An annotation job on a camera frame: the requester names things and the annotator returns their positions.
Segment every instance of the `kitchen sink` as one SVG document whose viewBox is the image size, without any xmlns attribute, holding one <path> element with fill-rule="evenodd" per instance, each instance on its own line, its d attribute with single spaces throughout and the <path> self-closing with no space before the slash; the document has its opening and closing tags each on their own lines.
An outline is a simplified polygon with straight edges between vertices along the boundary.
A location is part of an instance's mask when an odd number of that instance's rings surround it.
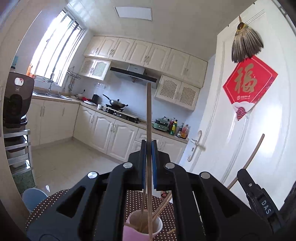
<svg viewBox="0 0 296 241">
<path fill-rule="evenodd" d="M 66 100 L 71 100 L 63 95 L 60 94 L 53 94 L 53 93 L 48 93 L 47 91 L 40 91 L 40 90 L 34 90 L 33 91 L 36 95 L 42 95 L 42 96 L 50 96 L 54 98 L 59 98 L 59 99 L 66 99 Z"/>
</svg>

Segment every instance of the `gas stove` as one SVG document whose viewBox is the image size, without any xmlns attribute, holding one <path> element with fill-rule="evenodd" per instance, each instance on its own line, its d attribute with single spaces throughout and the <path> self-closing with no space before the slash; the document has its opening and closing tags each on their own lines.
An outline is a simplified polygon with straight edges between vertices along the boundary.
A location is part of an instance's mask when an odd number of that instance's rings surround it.
<svg viewBox="0 0 296 241">
<path fill-rule="evenodd" d="M 131 122 L 134 122 L 134 123 L 139 123 L 140 122 L 138 116 L 135 116 L 135 115 L 127 113 L 127 112 L 124 112 L 124 109 L 114 109 L 114 107 L 111 108 L 110 105 L 106 105 L 105 108 L 106 108 L 105 112 L 107 112 L 109 114 L 115 115 L 117 117 L 123 118 L 123 119 L 125 119 L 127 121 L 131 121 Z"/>
</svg>

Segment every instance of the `wok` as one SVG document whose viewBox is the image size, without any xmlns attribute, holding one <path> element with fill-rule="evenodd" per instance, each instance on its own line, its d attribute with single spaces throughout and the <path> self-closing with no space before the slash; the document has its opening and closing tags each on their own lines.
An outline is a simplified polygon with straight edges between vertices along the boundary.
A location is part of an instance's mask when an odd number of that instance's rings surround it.
<svg viewBox="0 0 296 241">
<path fill-rule="evenodd" d="M 123 104 L 123 103 L 121 103 L 121 102 L 119 101 L 119 99 L 117 99 L 117 100 L 110 100 L 110 98 L 109 98 L 108 96 L 106 96 L 106 95 L 103 95 L 103 96 L 105 96 L 105 97 L 109 100 L 110 105 L 112 105 L 112 106 L 114 106 L 114 107 L 116 107 L 116 108 L 123 108 L 123 107 L 125 107 L 125 106 L 128 106 L 127 104 Z"/>
</svg>

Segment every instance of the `ceiling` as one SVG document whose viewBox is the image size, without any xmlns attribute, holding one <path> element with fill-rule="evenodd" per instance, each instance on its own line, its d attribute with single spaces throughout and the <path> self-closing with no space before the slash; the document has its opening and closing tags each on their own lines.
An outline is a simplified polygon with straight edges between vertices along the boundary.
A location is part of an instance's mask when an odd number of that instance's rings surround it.
<svg viewBox="0 0 296 241">
<path fill-rule="evenodd" d="M 127 37 L 208 61 L 217 35 L 254 0 L 68 0 L 95 35 Z M 150 7 L 152 21 L 119 18 L 114 6 Z"/>
</svg>

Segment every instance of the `beige floor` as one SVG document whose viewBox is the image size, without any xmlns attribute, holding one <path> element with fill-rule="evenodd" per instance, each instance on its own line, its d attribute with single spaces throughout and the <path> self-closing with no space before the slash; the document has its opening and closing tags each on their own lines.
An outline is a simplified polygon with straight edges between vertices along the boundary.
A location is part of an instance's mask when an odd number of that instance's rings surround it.
<svg viewBox="0 0 296 241">
<path fill-rule="evenodd" d="M 103 174 L 122 164 L 73 140 L 33 150 L 32 159 L 35 184 L 48 195 L 73 187 L 90 171 Z"/>
</svg>

